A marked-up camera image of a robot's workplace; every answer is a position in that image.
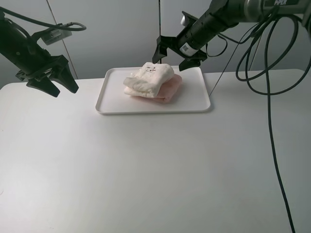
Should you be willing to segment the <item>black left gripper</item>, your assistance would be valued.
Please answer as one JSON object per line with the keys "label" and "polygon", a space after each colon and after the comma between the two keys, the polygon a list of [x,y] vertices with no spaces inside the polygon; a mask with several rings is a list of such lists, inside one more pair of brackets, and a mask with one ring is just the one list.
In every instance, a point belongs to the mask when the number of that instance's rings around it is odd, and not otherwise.
{"label": "black left gripper", "polygon": [[51,80],[71,93],[76,93],[79,89],[68,60],[63,55],[50,55],[21,26],[12,21],[0,23],[0,53],[20,69],[16,77],[22,81],[27,79],[27,87],[53,97],[58,97],[60,90]]}

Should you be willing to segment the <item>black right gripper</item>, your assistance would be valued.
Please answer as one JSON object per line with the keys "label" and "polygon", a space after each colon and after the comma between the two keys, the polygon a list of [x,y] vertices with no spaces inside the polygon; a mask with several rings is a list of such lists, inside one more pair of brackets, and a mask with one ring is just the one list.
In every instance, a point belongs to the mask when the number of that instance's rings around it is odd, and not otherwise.
{"label": "black right gripper", "polygon": [[201,48],[229,27],[227,16],[229,13],[225,7],[209,8],[193,25],[184,27],[176,37],[159,36],[152,62],[158,63],[165,58],[167,49],[170,49],[184,58],[179,64],[179,71],[199,67],[201,61],[207,59]]}

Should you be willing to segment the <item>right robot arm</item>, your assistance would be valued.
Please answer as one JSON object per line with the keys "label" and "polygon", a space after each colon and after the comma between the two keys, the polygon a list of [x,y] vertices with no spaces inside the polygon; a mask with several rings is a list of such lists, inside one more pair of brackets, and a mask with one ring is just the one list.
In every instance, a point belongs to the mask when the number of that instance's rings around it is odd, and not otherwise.
{"label": "right robot arm", "polygon": [[159,36],[152,58],[153,63],[167,56],[171,49],[183,57],[179,70],[199,67],[207,59],[201,49],[210,40],[241,22],[267,22],[292,15],[303,15],[302,26],[311,30],[311,2],[309,0],[213,0],[202,16],[196,18],[183,12],[183,30],[176,37]]}

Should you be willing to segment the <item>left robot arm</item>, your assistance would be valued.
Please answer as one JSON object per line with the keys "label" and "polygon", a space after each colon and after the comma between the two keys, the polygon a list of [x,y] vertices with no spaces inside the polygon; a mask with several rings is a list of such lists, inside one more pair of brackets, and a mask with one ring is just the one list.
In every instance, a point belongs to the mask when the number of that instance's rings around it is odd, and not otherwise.
{"label": "left robot arm", "polygon": [[28,87],[58,97],[54,81],[71,93],[79,89],[65,56],[52,56],[37,44],[37,39],[21,26],[0,14],[0,53],[20,69],[16,77]]}

